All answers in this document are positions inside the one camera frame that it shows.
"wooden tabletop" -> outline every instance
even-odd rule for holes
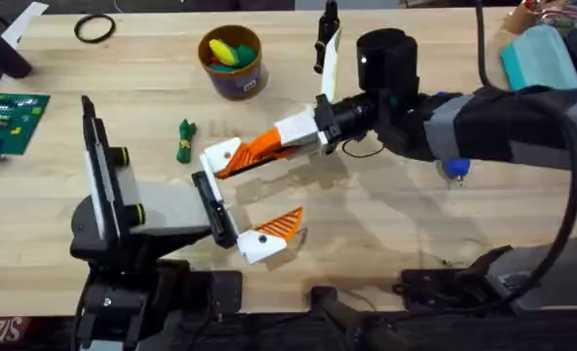
[[[499,39],[507,12],[486,10],[488,43]],[[201,165],[197,157],[186,166],[175,160],[180,121],[199,126],[197,154],[229,137],[252,139],[312,103],[320,84],[312,70],[320,15],[116,15],[117,32],[99,45],[74,38],[78,16],[34,19],[19,46],[34,73],[4,78],[0,92],[52,98],[26,153],[0,164],[0,315],[71,315],[78,300],[88,272],[69,254],[70,217],[88,194],[80,95],[95,102],[111,143],[129,147],[139,179],[192,184],[190,174]],[[386,26],[418,41],[423,92],[469,93],[480,83],[472,9],[342,11],[340,17],[340,97],[359,92],[356,40]],[[246,101],[216,94],[197,61],[202,36],[226,23],[246,25],[262,41],[269,79]],[[489,69],[502,81],[493,47]],[[377,147],[369,136],[350,149]],[[307,233],[300,247],[247,265],[236,248],[226,251],[209,238],[171,257],[188,259],[197,270],[243,271],[248,312],[304,309],[305,293],[315,285],[336,285],[357,308],[403,309],[390,289],[403,269],[444,261],[463,266],[495,246],[553,240],[567,173],[483,162],[472,167],[463,187],[449,188],[433,164],[387,152],[272,163],[220,186],[252,223],[303,206]]]

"red label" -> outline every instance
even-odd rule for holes
[[[14,343],[22,340],[30,318],[0,317],[0,343]]]

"black ring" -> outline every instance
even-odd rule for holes
[[[87,23],[90,20],[94,20],[94,19],[107,19],[107,20],[109,20],[111,22],[111,28],[109,28],[109,30],[104,35],[101,35],[97,38],[94,38],[94,39],[83,38],[81,36],[81,28],[83,28],[83,25],[85,25],[85,23]],[[74,34],[76,35],[76,38],[78,40],[82,41],[83,43],[88,43],[88,44],[101,43],[104,40],[108,39],[111,35],[113,35],[114,32],[115,32],[115,20],[111,16],[105,15],[105,14],[86,15],[85,17],[79,19],[76,22],[76,25],[74,25]]]

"cup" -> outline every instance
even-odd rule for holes
[[[250,64],[233,72],[220,72],[209,68],[212,51],[209,47],[211,39],[218,39],[227,45],[237,48],[247,45],[256,52],[256,58]],[[222,25],[207,33],[198,46],[198,59],[211,77],[217,91],[229,99],[249,98],[256,94],[261,85],[262,47],[258,36],[242,25]]]

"teal box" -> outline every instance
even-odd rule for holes
[[[559,32],[549,25],[533,26],[501,52],[513,90],[529,86],[577,89],[574,68]]]

